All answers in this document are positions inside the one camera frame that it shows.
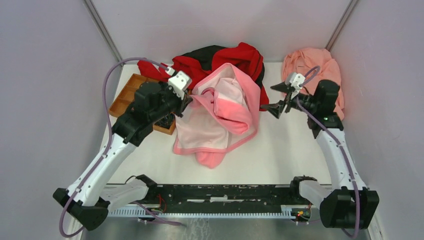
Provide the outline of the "pink jacket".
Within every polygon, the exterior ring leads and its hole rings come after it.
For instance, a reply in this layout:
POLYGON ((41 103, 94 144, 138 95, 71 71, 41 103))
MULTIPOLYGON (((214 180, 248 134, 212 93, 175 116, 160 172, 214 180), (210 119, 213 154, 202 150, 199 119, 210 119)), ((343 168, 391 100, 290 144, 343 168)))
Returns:
POLYGON ((192 89, 192 102, 176 119, 173 153, 193 155, 199 164, 217 167, 227 153, 257 135, 260 96, 250 76, 224 63, 192 89))

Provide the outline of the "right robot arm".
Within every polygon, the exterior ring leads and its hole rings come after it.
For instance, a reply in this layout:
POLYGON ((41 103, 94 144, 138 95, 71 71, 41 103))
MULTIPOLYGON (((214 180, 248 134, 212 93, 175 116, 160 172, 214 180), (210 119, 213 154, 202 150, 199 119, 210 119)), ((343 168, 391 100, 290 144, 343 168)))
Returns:
POLYGON ((367 229, 380 197, 361 179, 349 153, 344 126, 335 111, 340 86, 324 79, 319 81, 313 94, 296 94, 296 89, 284 82, 271 89, 284 93, 285 97, 262 108, 276 118, 292 109, 307 115, 308 128, 324 155, 332 186, 329 190, 314 177, 296 176, 290 183, 289 199, 295 204, 308 200, 317 207, 326 228, 367 229))

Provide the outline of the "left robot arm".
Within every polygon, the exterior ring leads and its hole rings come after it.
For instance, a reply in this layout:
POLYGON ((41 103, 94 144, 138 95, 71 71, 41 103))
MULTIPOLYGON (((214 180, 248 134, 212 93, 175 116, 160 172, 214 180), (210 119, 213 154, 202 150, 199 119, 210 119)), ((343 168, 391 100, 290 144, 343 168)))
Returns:
POLYGON ((182 116, 190 102, 188 83, 146 82, 134 94, 134 101, 109 124, 109 137, 84 172, 67 188, 57 188, 53 198, 88 231, 98 228, 110 212, 142 200, 150 204, 158 191, 145 176, 106 189, 123 161, 153 132, 154 124, 167 116, 182 116))

